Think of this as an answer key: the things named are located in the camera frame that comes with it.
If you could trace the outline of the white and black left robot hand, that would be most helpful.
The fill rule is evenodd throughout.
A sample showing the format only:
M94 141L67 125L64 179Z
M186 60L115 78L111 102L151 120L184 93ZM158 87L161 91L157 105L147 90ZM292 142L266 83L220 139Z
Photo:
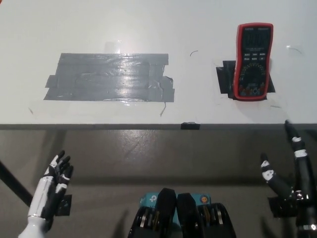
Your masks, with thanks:
M54 216L68 189L74 167L70 156L61 150L40 178L31 201L27 225L20 238L44 238L52 228Z

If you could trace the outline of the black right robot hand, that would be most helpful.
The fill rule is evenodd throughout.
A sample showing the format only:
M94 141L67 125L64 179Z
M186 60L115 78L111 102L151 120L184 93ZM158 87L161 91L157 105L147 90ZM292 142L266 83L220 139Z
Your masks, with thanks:
M268 199L275 218L296 218L300 231L317 230L317 186L306 145L293 124L286 120L284 128L293 150L295 182L292 186L279 176L265 153L261 154L261 173L266 184L276 193Z

